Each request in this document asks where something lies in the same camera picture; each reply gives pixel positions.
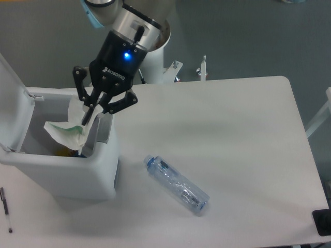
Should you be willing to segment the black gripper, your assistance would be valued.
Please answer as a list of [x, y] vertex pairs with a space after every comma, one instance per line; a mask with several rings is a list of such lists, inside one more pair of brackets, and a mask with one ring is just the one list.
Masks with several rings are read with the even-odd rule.
[[[100, 106], [103, 108], [104, 114], [115, 114], [137, 104], [137, 96], [132, 90], [132, 80], [146, 54], [146, 50], [134, 46], [110, 31], [89, 68], [79, 66], [73, 68], [72, 74], [79, 100], [87, 107], [82, 119], [83, 126], [90, 121], [102, 92], [105, 94], [101, 97]], [[83, 84], [88, 72], [90, 72], [93, 84], [90, 95]], [[113, 97], [123, 92], [125, 92], [123, 98], [111, 102]]]

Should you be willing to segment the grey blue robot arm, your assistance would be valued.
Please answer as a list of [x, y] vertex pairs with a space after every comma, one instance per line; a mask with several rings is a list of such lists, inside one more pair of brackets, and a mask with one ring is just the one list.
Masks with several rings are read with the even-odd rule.
[[155, 46], [174, 1], [81, 1], [93, 27], [111, 26], [96, 58], [88, 67], [73, 69], [82, 125], [97, 106], [115, 114], [137, 103], [133, 79], [146, 54]]

